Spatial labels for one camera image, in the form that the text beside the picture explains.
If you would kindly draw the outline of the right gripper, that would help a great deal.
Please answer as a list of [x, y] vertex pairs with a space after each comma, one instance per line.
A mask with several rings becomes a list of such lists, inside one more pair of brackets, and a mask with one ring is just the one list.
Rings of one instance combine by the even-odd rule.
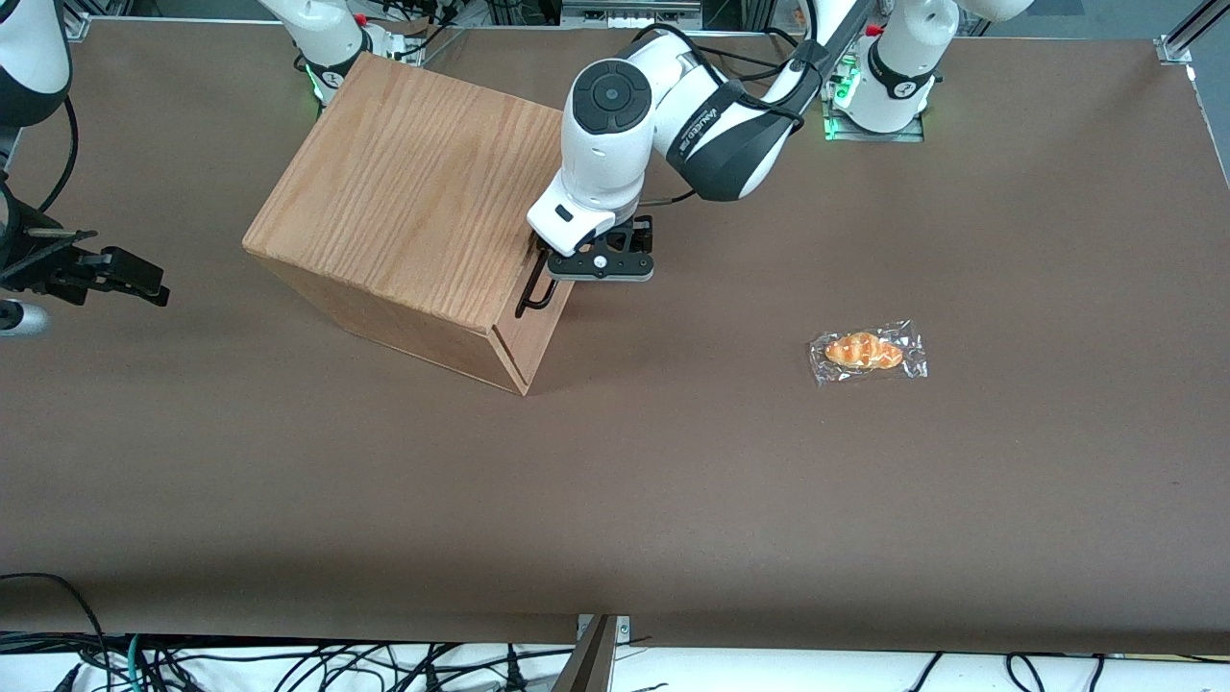
[[96, 293], [121, 293], [164, 309], [170, 289], [164, 284], [165, 270], [127, 250], [105, 248], [101, 258], [82, 261], [89, 281], [73, 275], [77, 262], [89, 254], [77, 242], [97, 236], [93, 231], [32, 227], [14, 234], [2, 246], [2, 288], [10, 293], [50, 295], [59, 301], [82, 306], [89, 289]]

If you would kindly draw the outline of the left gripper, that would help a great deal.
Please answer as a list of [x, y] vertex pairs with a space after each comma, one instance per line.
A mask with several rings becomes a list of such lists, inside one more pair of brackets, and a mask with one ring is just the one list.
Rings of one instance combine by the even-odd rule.
[[[526, 222], [558, 254], [571, 256], [581, 245], [611, 231], [631, 216], [631, 191], [592, 188], [568, 191], [549, 187], [526, 213]], [[653, 245], [651, 215], [619, 225], [620, 253], [649, 254]]]

